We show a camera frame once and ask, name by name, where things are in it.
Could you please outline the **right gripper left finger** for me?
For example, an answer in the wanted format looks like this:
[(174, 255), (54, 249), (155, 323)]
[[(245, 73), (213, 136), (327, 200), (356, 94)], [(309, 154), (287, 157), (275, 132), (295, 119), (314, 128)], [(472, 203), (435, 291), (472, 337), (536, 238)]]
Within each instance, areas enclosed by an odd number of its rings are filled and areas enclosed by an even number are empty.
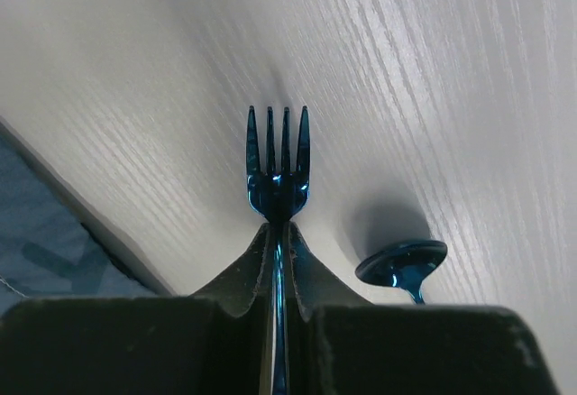
[(268, 394), (273, 233), (189, 296), (30, 299), (1, 319), (4, 394)]

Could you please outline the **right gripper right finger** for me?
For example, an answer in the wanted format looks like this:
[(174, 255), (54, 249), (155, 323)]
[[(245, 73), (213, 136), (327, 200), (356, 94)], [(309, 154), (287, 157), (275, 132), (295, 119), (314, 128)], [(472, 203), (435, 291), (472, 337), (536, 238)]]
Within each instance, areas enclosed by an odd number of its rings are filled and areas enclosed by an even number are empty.
[(375, 305), (286, 226), (292, 394), (555, 394), (527, 324), (495, 306)]

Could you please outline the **blue plastic spoon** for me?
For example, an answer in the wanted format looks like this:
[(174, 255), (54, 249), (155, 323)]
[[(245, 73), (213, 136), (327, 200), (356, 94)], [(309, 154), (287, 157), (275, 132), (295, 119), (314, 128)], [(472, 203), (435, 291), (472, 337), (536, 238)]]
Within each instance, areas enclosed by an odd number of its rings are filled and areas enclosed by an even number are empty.
[(403, 289), (415, 304), (424, 305), (422, 284), (447, 254), (447, 245), (432, 239), (393, 243), (362, 261), (355, 275), (372, 286)]

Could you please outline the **blue plastic fork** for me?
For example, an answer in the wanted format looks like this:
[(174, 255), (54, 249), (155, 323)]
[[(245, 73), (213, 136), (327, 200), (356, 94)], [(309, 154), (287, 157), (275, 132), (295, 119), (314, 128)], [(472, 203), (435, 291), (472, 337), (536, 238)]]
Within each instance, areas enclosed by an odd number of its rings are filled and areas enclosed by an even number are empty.
[(257, 122), (254, 107), (247, 119), (245, 169), (247, 198), (253, 210), (263, 216), (272, 228), (272, 394), (289, 393), (289, 366), (286, 328), (286, 294), (284, 271), (284, 224), (307, 203), (310, 186), (310, 126), (308, 110), (301, 111), (298, 128), (296, 166), (291, 166), (289, 114), (283, 110), (280, 164), (275, 158), (274, 118), (267, 108), (265, 167), (261, 167)]

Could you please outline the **blue letter placemat cloth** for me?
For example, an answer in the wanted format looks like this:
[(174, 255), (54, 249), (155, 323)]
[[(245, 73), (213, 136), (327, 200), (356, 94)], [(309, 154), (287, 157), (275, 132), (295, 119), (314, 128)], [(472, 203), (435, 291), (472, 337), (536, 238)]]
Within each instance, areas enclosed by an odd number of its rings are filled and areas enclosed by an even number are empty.
[(1, 140), (1, 309), (33, 298), (153, 297)]

